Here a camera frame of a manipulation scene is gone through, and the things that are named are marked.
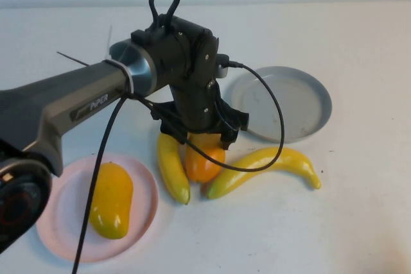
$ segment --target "toy banana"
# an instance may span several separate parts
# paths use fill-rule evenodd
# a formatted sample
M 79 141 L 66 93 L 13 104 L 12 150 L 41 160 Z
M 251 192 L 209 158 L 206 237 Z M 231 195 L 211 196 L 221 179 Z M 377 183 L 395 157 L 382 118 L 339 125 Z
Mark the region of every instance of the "toy banana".
M 157 140 L 157 156 L 168 191 L 174 199 L 187 205 L 190 201 L 190 186 L 181 164 L 179 143 L 173 137 L 160 133 Z
M 278 148 L 265 148 L 257 150 L 235 162 L 233 166 L 242 168 L 258 168 L 269 163 Z M 314 172 L 313 165 L 309 158 L 301 152 L 290 148 L 283 148 L 277 162 L 263 171 L 247 173 L 235 171 L 231 169 L 224 169 L 209 186 L 207 197 L 209 199 L 216 199 L 222 197 L 229 192 L 235 190 L 241 184 L 254 178 L 256 175 L 264 173 L 265 171 L 285 170 L 299 176 L 303 176 L 311 186 L 315 189 L 321 188 L 321 182 Z

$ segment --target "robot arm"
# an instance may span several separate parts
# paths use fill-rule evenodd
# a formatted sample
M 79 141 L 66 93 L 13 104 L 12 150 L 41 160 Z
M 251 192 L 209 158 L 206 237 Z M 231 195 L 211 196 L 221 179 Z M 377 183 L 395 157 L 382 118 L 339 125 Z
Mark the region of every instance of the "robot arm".
M 227 149 L 247 129 L 249 115 L 220 95 L 216 79 L 225 76 L 228 56 L 217 53 L 218 39 L 172 16 L 172 7 L 166 15 L 154 10 L 147 30 L 114 44 L 111 59 L 0 91 L 0 253 L 44 210 L 51 174 L 63 170 L 61 136 L 116 99 L 146 97 L 169 85 L 173 101 L 158 104 L 158 113 L 175 115 L 170 119 L 180 136 L 219 133 Z M 165 125 L 161 131 L 174 136 Z

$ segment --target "white tabletop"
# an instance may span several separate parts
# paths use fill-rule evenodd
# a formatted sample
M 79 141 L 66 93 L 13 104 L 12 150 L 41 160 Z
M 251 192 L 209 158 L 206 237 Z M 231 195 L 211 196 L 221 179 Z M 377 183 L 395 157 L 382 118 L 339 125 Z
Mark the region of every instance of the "white tabletop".
M 157 168 L 160 123 L 127 102 L 107 151 L 148 166 L 161 191 L 159 215 L 135 248 L 80 273 L 410 273 L 411 3 L 192 6 L 176 15 L 212 29 L 232 60 L 294 67 L 326 86 L 328 124 L 290 145 L 310 157 L 322 188 L 272 172 L 214 201 L 192 185 L 190 204 L 178 205 Z M 79 67 L 55 51 L 99 62 L 110 24 L 117 42 L 150 18 L 148 8 L 0 10 L 0 89 Z M 237 70 L 222 89 L 245 74 Z M 151 98 L 165 101 L 170 92 Z M 64 136 L 65 164 L 98 149 L 112 109 Z M 227 161 L 268 145 L 242 134 Z M 71 263 L 48 252 L 33 228 L 0 255 L 0 268 L 60 274 Z

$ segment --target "black wire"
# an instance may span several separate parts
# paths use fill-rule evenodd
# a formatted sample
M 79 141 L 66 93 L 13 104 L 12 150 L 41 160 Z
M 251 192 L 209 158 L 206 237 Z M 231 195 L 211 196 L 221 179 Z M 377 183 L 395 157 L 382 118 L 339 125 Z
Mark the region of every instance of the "black wire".
M 66 58 L 68 58 L 68 59 L 70 59 L 70 60 L 72 60 L 72 61 L 75 61 L 75 62 L 77 62 L 78 64 L 82 64 L 82 65 L 84 65 L 85 67 L 88 67 L 88 66 L 89 66 L 89 64 L 87 64 L 87 63 L 85 63 L 85 62 L 82 62 L 82 61 L 80 61 L 79 59 L 76 59 L 76 58 L 67 56 L 66 54 L 63 54 L 63 53 L 61 53 L 61 52 L 59 52 L 59 51 L 57 51 L 56 53 L 58 53 L 59 55 L 62 55 L 63 57 L 66 57 Z
M 264 81 L 264 79 L 254 70 L 252 70 L 250 67 L 247 67 L 246 65 L 240 64 L 238 62 L 229 62 L 229 66 L 230 67 L 240 67 L 243 69 L 248 70 L 248 72 L 250 72 L 251 74 L 253 74 L 262 84 L 263 86 L 266 88 L 266 90 L 268 91 L 268 93 L 270 94 L 271 98 L 274 101 L 275 107 L 277 108 L 278 111 L 278 116 L 279 116 L 279 120 L 280 120 L 280 127 L 281 127 L 281 137 L 280 137 L 280 144 L 278 147 L 278 151 L 277 154 L 275 155 L 275 157 L 266 165 L 262 166 L 262 167 L 258 167 L 258 168 L 240 168 L 240 167 L 235 167 L 235 166 L 231 166 L 228 164 L 224 164 L 221 163 L 217 160 L 215 160 L 214 158 L 210 157 L 209 155 L 207 155 L 204 151 L 202 151 L 200 148 L 198 148 L 197 146 L 195 146 L 186 136 L 182 135 L 177 128 L 174 126 L 174 124 L 169 121 L 166 117 L 163 117 L 162 115 L 160 115 L 160 113 L 158 113 L 154 107 L 154 103 L 151 101 L 148 101 L 147 99 L 144 99 L 142 97 L 139 96 L 134 96 L 133 98 L 137 99 L 138 101 L 140 101 L 144 106 L 146 106 L 148 109 L 150 109 L 150 111 L 152 111 L 153 113 L 156 113 L 156 115 L 161 119 L 161 121 L 163 123 L 165 123 L 169 129 L 182 141 L 184 141 L 185 143 L 187 143 L 190 147 L 192 147 L 198 154 L 200 154 L 201 156 L 205 157 L 207 160 L 209 160 L 210 162 L 219 165 L 223 168 L 226 169 L 232 169 L 235 171 L 243 171 L 243 172 L 248 172 L 248 173 L 252 173 L 252 172 L 256 172 L 256 171 L 262 171 L 266 168 L 269 168 L 270 166 L 272 166 L 277 159 L 279 158 L 279 156 L 281 155 L 281 152 L 283 150 L 284 147 L 284 118 L 283 118 L 283 112 L 281 111 L 280 105 L 278 103 L 277 98 L 275 97 L 274 93 L 272 92 L 272 90 L 270 89 L 270 87 L 267 85 L 267 83 Z
M 164 22 L 164 25 L 167 30 L 170 30 L 171 28 L 171 20 L 173 18 L 174 12 L 179 6 L 180 0 L 173 0 L 171 6 L 168 8 L 167 14 L 166 14 L 166 19 Z M 159 14 L 157 13 L 157 10 L 155 9 L 154 5 L 154 0 L 148 0 L 148 5 L 150 6 L 150 9 L 152 11 L 153 15 L 153 30 L 157 29 L 160 27 L 160 20 L 159 20 Z
M 92 203 L 92 196 L 93 196 L 94 190 L 96 188 L 98 171 L 100 170 L 100 165 L 101 165 L 101 160 L 103 158 L 105 145 L 107 143 L 107 140 L 109 139 L 110 131 L 111 131 L 111 128 L 113 127 L 114 120 L 116 120 L 117 114 L 120 111 L 120 108 L 123 106 L 123 103 L 125 102 L 126 99 L 127 99 L 126 97 L 122 97 L 120 99 L 120 101 L 117 103 L 116 107 L 113 110 L 113 113 L 110 116 L 110 120 L 107 123 L 107 127 L 105 129 L 103 138 L 101 140 L 100 148 L 98 150 L 98 154 L 97 154 L 97 158 L 96 158 L 96 165 L 94 165 L 94 171 L 92 172 L 92 178 L 91 178 L 91 183 L 90 183 L 90 191 L 89 191 L 89 195 L 87 197 L 87 203 L 86 203 L 86 206 L 85 206 L 82 231 L 80 232 L 80 239 L 78 240 L 76 259 L 74 260 L 72 274 L 77 273 L 78 264 L 80 262 L 80 256 L 81 256 L 82 250 L 83 250 L 85 232 L 87 230 L 87 224 L 88 224 L 88 221 L 89 221 L 89 215 L 90 215 L 91 203 Z

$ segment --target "toy fruit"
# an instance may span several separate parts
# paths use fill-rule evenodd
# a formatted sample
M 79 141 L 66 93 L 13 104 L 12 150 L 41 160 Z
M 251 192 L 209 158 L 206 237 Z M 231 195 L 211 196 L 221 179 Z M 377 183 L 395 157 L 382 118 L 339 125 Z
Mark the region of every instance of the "toy fruit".
M 100 166 L 89 221 L 107 239 L 121 239 L 128 232 L 133 181 L 120 165 Z
M 278 148 L 265 148 L 252 152 L 235 162 L 233 166 L 242 168 L 258 168 L 269 163 L 277 153 Z M 290 148 L 283 148 L 278 161 L 263 171 L 247 173 L 224 169 L 211 183 L 208 188 L 207 197 L 216 199 L 235 190 L 241 184 L 254 178 L 256 175 L 270 170 L 284 170 L 303 176 L 315 189 L 321 188 L 321 182 L 315 174 L 312 163 L 304 154 Z
M 189 140 L 213 159 L 224 163 L 225 150 L 221 146 L 220 134 L 190 134 Z M 185 165 L 188 178 L 201 183 L 212 180 L 221 170 L 220 166 L 210 162 L 188 145 Z
M 179 142 L 160 133 L 157 140 L 157 156 L 162 178 L 170 194 L 187 205 L 190 201 L 190 185 L 181 164 Z

